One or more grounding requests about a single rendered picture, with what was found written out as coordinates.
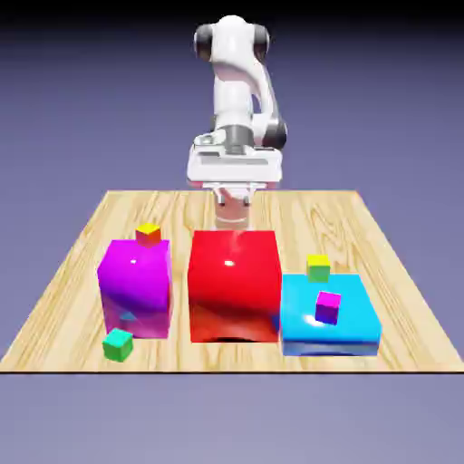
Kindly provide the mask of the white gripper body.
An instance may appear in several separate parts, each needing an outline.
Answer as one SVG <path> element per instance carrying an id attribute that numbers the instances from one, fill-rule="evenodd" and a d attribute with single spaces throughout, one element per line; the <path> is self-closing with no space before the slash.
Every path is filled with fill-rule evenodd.
<path id="1" fill-rule="evenodd" d="M 245 146 L 245 154 L 227 154 L 223 145 L 190 147 L 187 179 L 204 188 L 265 189 L 282 179 L 283 155 L 279 150 Z"/>

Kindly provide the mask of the small orange cube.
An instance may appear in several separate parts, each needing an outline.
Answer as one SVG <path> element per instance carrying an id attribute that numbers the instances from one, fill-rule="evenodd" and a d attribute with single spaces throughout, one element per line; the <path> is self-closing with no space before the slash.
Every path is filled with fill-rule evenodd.
<path id="1" fill-rule="evenodd" d="M 135 230 L 137 242 L 144 247 L 154 247 L 161 240 L 160 226 L 152 223 L 144 223 Z"/>

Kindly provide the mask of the small yellow-green cube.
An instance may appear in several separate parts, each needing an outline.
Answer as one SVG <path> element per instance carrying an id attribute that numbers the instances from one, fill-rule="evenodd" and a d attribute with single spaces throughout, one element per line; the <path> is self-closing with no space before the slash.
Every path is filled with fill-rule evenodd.
<path id="1" fill-rule="evenodd" d="M 331 264 L 328 255 L 308 255 L 306 273 L 310 282 L 327 283 L 330 278 Z"/>

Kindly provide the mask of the small purple cube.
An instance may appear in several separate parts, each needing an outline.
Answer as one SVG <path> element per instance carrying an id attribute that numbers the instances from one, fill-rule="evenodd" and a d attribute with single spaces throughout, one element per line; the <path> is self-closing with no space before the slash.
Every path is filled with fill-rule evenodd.
<path id="1" fill-rule="evenodd" d="M 342 296 L 320 291 L 315 304 L 314 318 L 324 324 L 337 325 Z"/>

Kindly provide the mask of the small green cube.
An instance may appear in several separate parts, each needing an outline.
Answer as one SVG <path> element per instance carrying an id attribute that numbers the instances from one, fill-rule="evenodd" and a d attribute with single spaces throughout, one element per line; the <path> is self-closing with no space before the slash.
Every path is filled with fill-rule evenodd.
<path id="1" fill-rule="evenodd" d="M 102 348 L 107 359 L 122 363 L 133 350 L 133 335 L 122 329 L 114 328 L 102 341 Z"/>

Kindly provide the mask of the large red box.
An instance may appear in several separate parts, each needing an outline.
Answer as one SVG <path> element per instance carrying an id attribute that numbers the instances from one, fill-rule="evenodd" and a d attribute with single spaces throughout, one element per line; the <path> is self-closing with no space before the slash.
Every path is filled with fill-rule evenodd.
<path id="1" fill-rule="evenodd" d="M 193 343 L 275 343 L 282 270 L 272 230 L 197 230 L 188 264 Z"/>

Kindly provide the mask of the large magenta box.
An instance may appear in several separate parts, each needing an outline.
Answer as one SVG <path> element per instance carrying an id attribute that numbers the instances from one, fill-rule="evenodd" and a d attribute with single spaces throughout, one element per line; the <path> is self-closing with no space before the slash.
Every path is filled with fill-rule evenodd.
<path id="1" fill-rule="evenodd" d="M 110 242 L 97 269 L 106 330 L 166 339 L 172 315 L 170 242 L 151 247 L 134 239 Z"/>

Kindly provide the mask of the large cyan box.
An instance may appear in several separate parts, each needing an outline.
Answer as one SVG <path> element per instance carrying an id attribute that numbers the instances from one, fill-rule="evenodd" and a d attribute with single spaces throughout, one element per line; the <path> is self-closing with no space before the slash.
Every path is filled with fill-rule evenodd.
<path id="1" fill-rule="evenodd" d="M 281 295 L 282 349 L 286 356 L 374 356 L 382 325 L 356 274 L 313 283 L 285 274 Z"/>

